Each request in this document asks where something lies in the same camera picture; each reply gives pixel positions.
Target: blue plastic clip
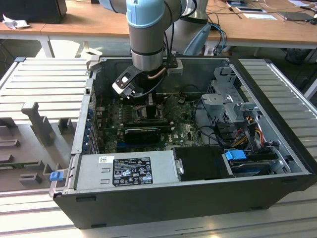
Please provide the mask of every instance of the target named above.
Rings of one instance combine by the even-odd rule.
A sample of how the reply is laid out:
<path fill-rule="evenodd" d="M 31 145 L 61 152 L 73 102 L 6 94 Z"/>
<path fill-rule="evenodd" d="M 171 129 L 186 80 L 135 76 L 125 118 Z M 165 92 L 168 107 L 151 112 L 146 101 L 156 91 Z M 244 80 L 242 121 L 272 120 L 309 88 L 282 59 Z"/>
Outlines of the blue plastic clip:
<path fill-rule="evenodd" d="M 225 153 L 227 160 L 246 160 L 246 154 L 243 150 L 229 150 Z"/>
<path fill-rule="evenodd" d="M 63 172 L 52 172 L 50 181 L 63 181 Z"/>

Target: table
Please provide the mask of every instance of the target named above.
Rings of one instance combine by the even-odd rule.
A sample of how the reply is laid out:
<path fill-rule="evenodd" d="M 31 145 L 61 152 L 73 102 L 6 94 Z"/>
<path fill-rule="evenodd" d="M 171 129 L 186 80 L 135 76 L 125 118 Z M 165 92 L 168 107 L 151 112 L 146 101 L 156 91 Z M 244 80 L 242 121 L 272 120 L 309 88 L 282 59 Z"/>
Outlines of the table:
<path fill-rule="evenodd" d="M 266 3 L 275 8 L 294 6 L 287 0 L 266 0 Z M 68 11 L 61 24 L 31 23 L 31 28 L 18 30 L 1 25 L 0 38 L 39 40 L 47 57 L 54 57 L 50 40 L 129 42 L 129 29 L 124 15 L 106 10 L 100 4 L 90 4 L 90 1 L 67 0 L 66 4 Z M 314 49 L 317 46 L 317 26 L 284 22 L 276 13 L 272 14 L 277 18 L 274 21 L 247 19 L 243 14 L 240 14 L 242 19 L 239 19 L 229 9 L 221 7 L 226 7 L 226 4 L 220 0 L 209 0 L 208 10 L 218 13 L 221 27 L 227 33 L 229 46 L 303 49 Z M 218 41 L 219 33 L 211 32 L 208 42 L 216 44 Z"/>
<path fill-rule="evenodd" d="M 278 11 L 256 2 L 252 4 L 256 7 L 263 7 L 267 12 Z M 293 7 L 281 11 L 303 11 L 299 7 L 294 7 L 295 5 L 288 0 L 266 0 L 266 4 L 279 9 Z M 277 13 L 270 13 L 277 20 L 247 19 L 243 14 L 239 14 L 242 17 L 240 19 L 236 14 L 230 12 L 226 3 L 220 0 L 209 0 L 208 5 L 208 11 L 211 10 L 218 14 L 221 28 L 227 33 L 227 45 L 229 46 L 298 49 L 315 49 L 317 47 L 317 27 L 308 22 L 305 25 L 301 25 L 299 22 L 284 21 Z M 311 11 L 303 12 L 313 15 Z M 210 17 L 213 22 L 217 23 L 215 14 L 211 14 Z M 219 33 L 211 32 L 208 40 L 217 43 L 219 41 Z"/>
<path fill-rule="evenodd" d="M 38 40 L 45 51 L 47 57 L 54 57 L 53 49 L 48 36 L 41 35 L 44 23 L 31 23 L 31 27 L 23 29 L 10 29 L 4 24 L 0 24 L 0 39 L 16 40 Z"/>

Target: floor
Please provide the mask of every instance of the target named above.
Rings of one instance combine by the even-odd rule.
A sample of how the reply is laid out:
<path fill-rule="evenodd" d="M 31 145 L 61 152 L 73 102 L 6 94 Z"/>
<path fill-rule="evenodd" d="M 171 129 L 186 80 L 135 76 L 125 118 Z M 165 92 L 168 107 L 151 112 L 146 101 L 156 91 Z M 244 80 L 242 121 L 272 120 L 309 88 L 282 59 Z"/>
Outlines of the floor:
<path fill-rule="evenodd" d="M 80 57 L 84 47 L 82 42 L 77 43 L 77 53 L 70 53 L 72 57 Z M 35 57 L 41 49 L 38 41 L 31 40 L 5 40 L 3 45 L 8 49 L 8 53 L 3 47 L 0 47 L 0 78 L 6 72 L 6 67 L 9 67 L 13 62 L 13 57 Z M 130 54 L 130 46 L 128 43 L 101 43 L 89 42 L 89 47 L 101 51 L 104 56 L 128 56 Z M 253 53 L 255 48 L 252 47 L 236 47 L 232 54 L 237 57 L 254 58 Z M 317 68 L 317 54 L 313 56 L 310 62 L 305 62 L 303 65 L 295 65 L 285 60 L 286 52 L 281 49 L 263 48 L 260 50 L 258 57 L 270 59 L 284 74 L 290 79 L 295 86 L 301 87 L 303 81 L 309 77 Z M 312 102 L 317 104 L 317 96 L 312 98 Z"/>

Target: metal bracket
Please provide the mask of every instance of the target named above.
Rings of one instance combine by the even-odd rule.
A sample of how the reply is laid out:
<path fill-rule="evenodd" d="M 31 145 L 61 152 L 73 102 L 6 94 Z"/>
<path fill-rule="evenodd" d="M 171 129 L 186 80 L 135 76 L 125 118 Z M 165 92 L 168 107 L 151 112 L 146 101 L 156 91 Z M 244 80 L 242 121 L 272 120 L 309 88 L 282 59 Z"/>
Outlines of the metal bracket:
<path fill-rule="evenodd" d="M 127 69 L 116 79 L 115 84 L 120 88 L 124 89 L 129 83 L 134 80 L 136 76 L 141 74 L 142 71 L 137 69 L 135 66 L 129 66 Z"/>

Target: power supply label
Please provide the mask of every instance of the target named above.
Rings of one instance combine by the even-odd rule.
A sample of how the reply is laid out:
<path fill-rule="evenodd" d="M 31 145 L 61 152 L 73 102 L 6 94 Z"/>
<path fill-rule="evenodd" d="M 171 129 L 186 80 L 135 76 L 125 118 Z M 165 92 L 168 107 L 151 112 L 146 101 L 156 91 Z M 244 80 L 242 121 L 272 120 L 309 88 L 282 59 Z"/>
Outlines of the power supply label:
<path fill-rule="evenodd" d="M 114 186 L 150 183 L 153 183 L 153 174 L 149 157 L 113 160 L 112 184 Z"/>

